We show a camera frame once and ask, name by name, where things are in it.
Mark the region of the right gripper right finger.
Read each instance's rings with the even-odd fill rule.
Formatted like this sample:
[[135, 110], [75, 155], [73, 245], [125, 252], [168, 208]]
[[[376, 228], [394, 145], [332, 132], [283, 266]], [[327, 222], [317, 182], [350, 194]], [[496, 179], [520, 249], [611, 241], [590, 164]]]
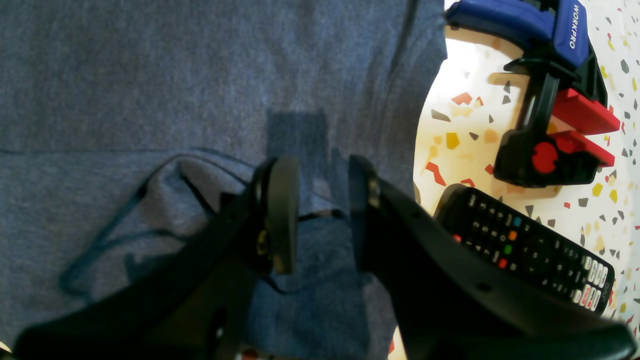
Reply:
[[537, 289], [457, 243], [363, 156], [349, 159], [356, 261], [377, 278], [409, 360], [631, 360], [627, 325]]

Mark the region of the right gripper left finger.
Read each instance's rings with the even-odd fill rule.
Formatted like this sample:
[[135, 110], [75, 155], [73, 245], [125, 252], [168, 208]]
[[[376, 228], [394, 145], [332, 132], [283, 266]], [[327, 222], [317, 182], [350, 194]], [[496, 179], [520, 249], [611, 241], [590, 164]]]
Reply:
[[256, 283], [292, 274], [300, 165], [259, 166], [240, 196], [167, 264], [105, 300], [28, 328], [16, 360], [233, 360]]

